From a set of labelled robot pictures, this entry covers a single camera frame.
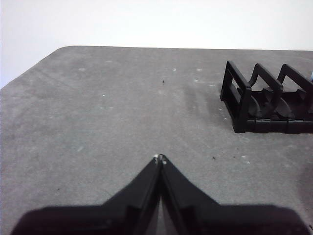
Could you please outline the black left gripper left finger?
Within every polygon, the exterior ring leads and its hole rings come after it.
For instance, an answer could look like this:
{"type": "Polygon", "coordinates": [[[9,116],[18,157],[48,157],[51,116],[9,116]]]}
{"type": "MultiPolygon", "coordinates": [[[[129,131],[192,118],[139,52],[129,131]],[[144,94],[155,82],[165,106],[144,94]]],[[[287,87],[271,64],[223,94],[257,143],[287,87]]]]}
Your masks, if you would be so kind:
{"type": "Polygon", "coordinates": [[[14,235],[143,235],[155,223],[162,159],[156,155],[102,205],[45,207],[25,213],[14,235]]]}

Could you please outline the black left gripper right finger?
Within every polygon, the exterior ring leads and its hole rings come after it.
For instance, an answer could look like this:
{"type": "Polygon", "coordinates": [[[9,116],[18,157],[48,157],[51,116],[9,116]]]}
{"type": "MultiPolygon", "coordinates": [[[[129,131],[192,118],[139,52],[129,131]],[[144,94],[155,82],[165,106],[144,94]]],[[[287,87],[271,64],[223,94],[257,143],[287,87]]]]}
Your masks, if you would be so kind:
{"type": "Polygon", "coordinates": [[[293,210],[275,205],[221,205],[161,155],[162,200],[179,235],[308,235],[293,210]]]}

